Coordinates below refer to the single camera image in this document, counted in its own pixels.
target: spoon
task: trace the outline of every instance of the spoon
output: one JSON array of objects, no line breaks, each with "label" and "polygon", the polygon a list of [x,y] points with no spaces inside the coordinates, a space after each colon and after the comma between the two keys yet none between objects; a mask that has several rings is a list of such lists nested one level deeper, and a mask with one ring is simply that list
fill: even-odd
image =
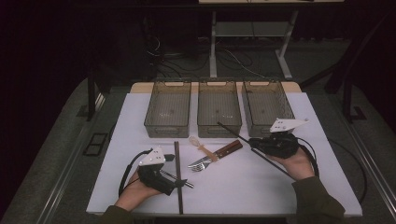
[{"label": "spoon", "polygon": [[198,139],[194,136],[189,137],[190,143],[192,143],[193,146],[198,147],[199,150],[203,151],[207,157],[209,157],[212,161],[218,161],[219,158],[213,154],[213,152],[209,151],[207,148],[204,147],[204,145],[201,145],[201,143],[198,141]]}]

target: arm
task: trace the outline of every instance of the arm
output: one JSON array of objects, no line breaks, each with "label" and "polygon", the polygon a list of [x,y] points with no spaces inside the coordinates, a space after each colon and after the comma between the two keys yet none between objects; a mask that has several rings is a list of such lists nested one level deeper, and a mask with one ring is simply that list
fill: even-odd
[{"label": "arm", "polygon": [[300,148],[287,159],[267,157],[282,164],[296,180],[292,185],[297,197],[298,223],[344,222],[344,207],[329,195],[320,179],[314,175],[309,159]]},{"label": "arm", "polygon": [[160,194],[156,189],[147,187],[140,182],[137,172],[131,176],[127,187],[114,205],[107,208],[101,216],[99,224],[130,224],[133,217],[131,212],[147,198]]}]

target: person's left hand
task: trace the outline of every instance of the person's left hand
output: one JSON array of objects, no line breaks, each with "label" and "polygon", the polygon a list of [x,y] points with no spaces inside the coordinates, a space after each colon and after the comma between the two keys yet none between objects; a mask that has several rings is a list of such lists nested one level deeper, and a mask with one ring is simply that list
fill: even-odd
[{"label": "person's left hand", "polygon": [[139,174],[136,169],[129,179],[128,186],[114,205],[131,212],[147,198],[157,194],[161,193],[156,189],[147,187],[139,180]]}]

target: dark jacket sleeve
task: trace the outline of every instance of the dark jacket sleeve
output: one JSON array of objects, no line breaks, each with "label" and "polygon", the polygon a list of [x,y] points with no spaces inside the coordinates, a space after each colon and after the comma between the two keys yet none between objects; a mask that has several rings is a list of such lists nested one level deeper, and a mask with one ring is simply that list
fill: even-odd
[{"label": "dark jacket sleeve", "polygon": [[344,207],[329,195],[318,177],[292,185],[297,197],[297,223],[345,223]]},{"label": "dark jacket sleeve", "polygon": [[131,224],[132,214],[120,207],[111,205],[99,219],[99,224]]}]

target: white triangular bracket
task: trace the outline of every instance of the white triangular bracket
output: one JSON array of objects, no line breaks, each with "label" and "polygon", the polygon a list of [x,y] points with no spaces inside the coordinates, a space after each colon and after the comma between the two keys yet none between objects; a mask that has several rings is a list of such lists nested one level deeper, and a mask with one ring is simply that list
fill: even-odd
[{"label": "white triangular bracket", "polygon": [[308,121],[308,119],[276,119],[270,133],[286,132],[306,124]]},{"label": "white triangular bracket", "polygon": [[141,162],[139,166],[165,163],[165,156],[161,147],[155,147]]}]

